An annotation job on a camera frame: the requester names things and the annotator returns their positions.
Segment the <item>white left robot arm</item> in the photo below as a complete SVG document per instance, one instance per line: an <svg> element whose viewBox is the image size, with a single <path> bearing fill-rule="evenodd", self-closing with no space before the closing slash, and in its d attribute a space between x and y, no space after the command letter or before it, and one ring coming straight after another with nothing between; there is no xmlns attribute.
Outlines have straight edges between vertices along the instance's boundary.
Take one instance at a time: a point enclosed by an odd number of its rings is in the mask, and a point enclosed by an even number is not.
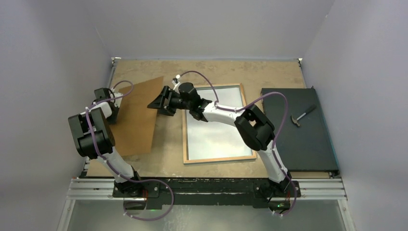
<svg viewBox="0 0 408 231"><path fill-rule="evenodd" d="M124 95L109 88L97 89L94 94L96 99L91 106L68 118L76 150L80 156L100 162L114 177L118 190L137 197L143 192L143 183L134 168L118 153L110 128L117 121Z"/></svg>

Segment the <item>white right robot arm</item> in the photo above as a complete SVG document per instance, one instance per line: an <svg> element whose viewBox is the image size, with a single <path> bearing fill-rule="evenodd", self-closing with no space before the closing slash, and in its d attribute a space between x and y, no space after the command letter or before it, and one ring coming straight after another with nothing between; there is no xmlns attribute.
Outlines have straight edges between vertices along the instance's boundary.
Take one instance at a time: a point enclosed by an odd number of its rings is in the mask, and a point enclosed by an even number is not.
<svg viewBox="0 0 408 231"><path fill-rule="evenodd" d="M241 108L222 106L218 100L202 98L192 83L185 82L174 89L163 87L147 107L166 116L173 116L178 109L186 110L198 121L220 122L235 127L243 142L261 157L271 192L281 196L288 191L292 177L276 146L279 133L255 103Z"/></svg>

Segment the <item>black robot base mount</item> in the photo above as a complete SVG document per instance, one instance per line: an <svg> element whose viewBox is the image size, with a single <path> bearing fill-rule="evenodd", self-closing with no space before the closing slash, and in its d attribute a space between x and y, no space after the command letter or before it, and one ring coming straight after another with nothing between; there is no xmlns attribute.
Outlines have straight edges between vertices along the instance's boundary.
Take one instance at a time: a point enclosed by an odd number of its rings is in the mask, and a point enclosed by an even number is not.
<svg viewBox="0 0 408 231"><path fill-rule="evenodd" d="M147 209L163 205L245 205L289 209L289 199L301 197L299 182L274 183L268 178L142 178L141 183L114 183L114 198L146 202Z"/></svg>

